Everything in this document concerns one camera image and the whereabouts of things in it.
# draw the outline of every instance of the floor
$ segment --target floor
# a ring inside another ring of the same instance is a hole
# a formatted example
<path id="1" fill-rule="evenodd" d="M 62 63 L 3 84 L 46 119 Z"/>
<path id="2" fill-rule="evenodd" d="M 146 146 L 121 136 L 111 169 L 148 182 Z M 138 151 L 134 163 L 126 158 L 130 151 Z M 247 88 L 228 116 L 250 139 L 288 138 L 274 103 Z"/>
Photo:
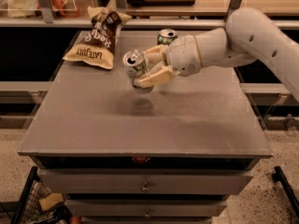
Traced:
<path id="1" fill-rule="evenodd" d="M 0 129 L 0 201 L 17 201 L 33 163 L 16 153 L 16 145 L 25 130 Z M 297 224 L 290 202 L 281 186 L 272 180 L 274 167 L 280 166 L 292 185 L 299 190 L 299 132 L 267 131 L 274 156 L 260 161 L 253 169 L 254 178 L 238 195 L 228 199 L 228 206 L 213 224 Z M 0 214 L 0 223 L 9 218 Z"/>

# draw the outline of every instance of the drawer knob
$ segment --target drawer knob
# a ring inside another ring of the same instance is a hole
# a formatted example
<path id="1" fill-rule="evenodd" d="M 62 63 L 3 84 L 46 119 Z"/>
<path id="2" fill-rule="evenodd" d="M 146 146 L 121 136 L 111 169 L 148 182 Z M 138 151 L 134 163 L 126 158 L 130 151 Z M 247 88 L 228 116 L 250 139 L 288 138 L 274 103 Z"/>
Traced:
<path id="1" fill-rule="evenodd" d="M 150 217 L 151 217 L 151 215 L 150 215 L 150 213 L 149 213 L 149 210 L 146 211 L 146 214 L 144 215 L 144 217 L 145 217 L 145 218 L 150 218 Z"/>
<path id="2" fill-rule="evenodd" d="M 150 188 L 147 182 L 144 183 L 143 187 L 141 188 L 142 192 L 150 192 Z"/>

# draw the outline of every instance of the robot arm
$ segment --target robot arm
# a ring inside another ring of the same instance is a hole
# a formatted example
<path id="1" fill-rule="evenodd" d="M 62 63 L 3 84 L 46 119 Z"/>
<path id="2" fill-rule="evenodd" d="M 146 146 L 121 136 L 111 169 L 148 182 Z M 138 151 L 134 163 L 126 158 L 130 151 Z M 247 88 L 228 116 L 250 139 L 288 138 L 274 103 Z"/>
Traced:
<path id="1" fill-rule="evenodd" d="M 234 67 L 259 59 L 299 101 L 299 45 L 256 9 L 233 12 L 226 30 L 186 35 L 158 50 L 160 55 L 146 51 L 159 65 L 136 81 L 141 87 L 169 82 L 177 75 L 187 77 L 211 65 Z"/>

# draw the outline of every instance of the gray drawer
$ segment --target gray drawer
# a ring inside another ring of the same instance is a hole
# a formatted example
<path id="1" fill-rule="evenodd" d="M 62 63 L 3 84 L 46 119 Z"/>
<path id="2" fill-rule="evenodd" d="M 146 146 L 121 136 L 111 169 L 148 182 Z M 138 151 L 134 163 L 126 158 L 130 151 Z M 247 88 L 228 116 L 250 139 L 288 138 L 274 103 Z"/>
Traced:
<path id="1" fill-rule="evenodd" d="M 210 217 L 84 217 L 82 224 L 211 224 Z"/>
<path id="2" fill-rule="evenodd" d="M 249 172 L 135 170 L 40 170 L 38 175 L 54 192 L 238 194 L 252 179 Z"/>
<path id="3" fill-rule="evenodd" d="M 217 217 L 226 202 L 66 200 L 65 205 L 82 217 Z"/>

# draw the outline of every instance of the brown snack bag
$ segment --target brown snack bag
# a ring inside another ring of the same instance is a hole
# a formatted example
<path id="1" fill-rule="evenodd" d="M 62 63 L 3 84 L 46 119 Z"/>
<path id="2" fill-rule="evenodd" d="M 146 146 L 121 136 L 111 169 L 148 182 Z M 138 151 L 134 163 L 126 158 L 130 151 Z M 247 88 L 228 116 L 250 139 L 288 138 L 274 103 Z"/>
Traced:
<path id="1" fill-rule="evenodd" d="M 88 13 L 93 29 L 65 54 L 64 59 L 112 69 L 121 25 L 131 17 L 105 7 L 88 7 Z"/>

